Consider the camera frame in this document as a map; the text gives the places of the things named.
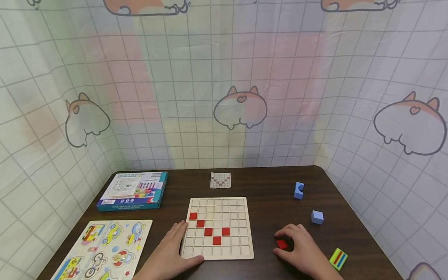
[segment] yellow block with stripes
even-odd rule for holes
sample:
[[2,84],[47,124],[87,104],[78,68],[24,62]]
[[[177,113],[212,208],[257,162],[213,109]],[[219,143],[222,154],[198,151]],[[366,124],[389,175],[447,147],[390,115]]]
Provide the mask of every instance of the yellow block with stripes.
[[341,249],[336,248],[335,252],[330,258],[330,263],[332,264],[332,266],[334,266],[335,269],[340,271],[348,257],[349,256]]

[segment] cartoon corgi butt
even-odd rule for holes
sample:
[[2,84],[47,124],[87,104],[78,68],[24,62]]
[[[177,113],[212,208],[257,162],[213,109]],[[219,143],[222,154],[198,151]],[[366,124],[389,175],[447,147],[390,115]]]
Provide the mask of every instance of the cartoon corgi butt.
[[447,126],[439,113],[437,97],[427,103],[415,100],[415,91],[402,101],[381,109],[374,117],[374,126],[384,143],[399,142],[407,155],[433,155],[442,149]]
[[321,0],[321,8],[326,12],[382,11],[393,9],[400,0]]
[[177,15],[188,11],[186,0],[103,0],[110,13],[118,16]]
[[429,264],[419,263],[411,271],[407,280],[442,280],[442,278]]
[[266,115],[266,101],[258,95],[256,86],[253,86],[250,91],[241,92],[231,86],[227,95],[217,103],[213,110],[216,121],[230,130],[239,124],[246,125],[250,129],[254,125],[259,125]]
[[73,147],[87,146],[87,135],[100,135],[111,123],[106,112],[83,92],[79,94],[78,100],[72,103],[66,100],[65,104],[69,112],[65,121],[65,135]]

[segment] child's hand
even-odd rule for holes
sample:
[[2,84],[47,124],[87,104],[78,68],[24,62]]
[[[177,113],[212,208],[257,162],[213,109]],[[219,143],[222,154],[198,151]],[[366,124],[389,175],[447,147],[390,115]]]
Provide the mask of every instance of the child's hand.
[[179,247],[187,226],[185,221],[174,223],[133,280],[168,280],[201,264],[204,261],[203,256],[184,259],[179,255]]
[[316,280],[342,279],[303,225],[289,224],[275,233],[277,238],[285,235],[294,240],[294,250],[287,252],[275,248],[274,254]]

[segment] left hand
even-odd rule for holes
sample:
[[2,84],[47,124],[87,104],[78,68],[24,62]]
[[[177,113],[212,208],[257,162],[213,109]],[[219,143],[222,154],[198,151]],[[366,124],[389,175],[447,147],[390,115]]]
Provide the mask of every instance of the left hand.
[[179,247],[187,227],[184,220],[174,223],[133,280],[169,280],[201,264],[203,256],[184,259],[179,255]]

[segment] game box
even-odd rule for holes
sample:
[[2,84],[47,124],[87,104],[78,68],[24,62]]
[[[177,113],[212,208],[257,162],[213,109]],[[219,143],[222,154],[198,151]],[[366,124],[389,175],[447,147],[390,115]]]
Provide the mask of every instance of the game box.
[[167,172],[118,173],[96,204],[99,211],[159,208]]

